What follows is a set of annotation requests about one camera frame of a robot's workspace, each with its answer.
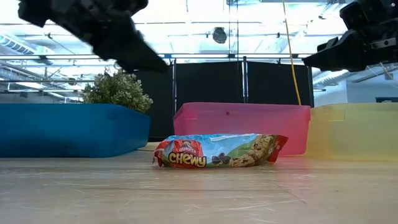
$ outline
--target black curtain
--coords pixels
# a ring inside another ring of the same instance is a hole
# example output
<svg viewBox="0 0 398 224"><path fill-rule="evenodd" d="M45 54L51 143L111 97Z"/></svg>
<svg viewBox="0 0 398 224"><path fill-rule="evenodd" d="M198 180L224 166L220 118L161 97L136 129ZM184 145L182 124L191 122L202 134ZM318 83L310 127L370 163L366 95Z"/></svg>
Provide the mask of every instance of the black curtain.
<svg viewBox="0 0 398 224"><path fill-rule="evenodd" d="M176 66L177 110L189 102L243 103L241 62Z"/></svg>
<svg viewBox="0 0 398 224"><path fill-rule="evenodd" d="M144 93L154 104L147 112L151 118L149 141L162 141L173 135L172 67L167 73L138 71L134 73L141 80Z"/></svg>
<svg viewBox="0 0 398 224"><path fill-rule="evenodd" d="M295 65L295 76L302 105L313 106L312 75L303 65ZM248 62L249 103L297 105L292 66Z"/></svg>

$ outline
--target green plant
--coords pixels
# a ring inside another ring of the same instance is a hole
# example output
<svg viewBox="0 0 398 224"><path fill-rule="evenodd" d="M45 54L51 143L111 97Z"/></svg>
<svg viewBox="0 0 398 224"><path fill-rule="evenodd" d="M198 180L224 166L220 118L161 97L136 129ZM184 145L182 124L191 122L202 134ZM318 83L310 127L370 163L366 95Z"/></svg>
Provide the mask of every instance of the green plant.
<svg viewBox="0 0 398 224"><path fill-rule="evenodd" d="M142 90L141 81L133 74L118 70L113 76L97 75L94 85L83 90L85 103L112 103L145 113L153 100Z"/></svg>

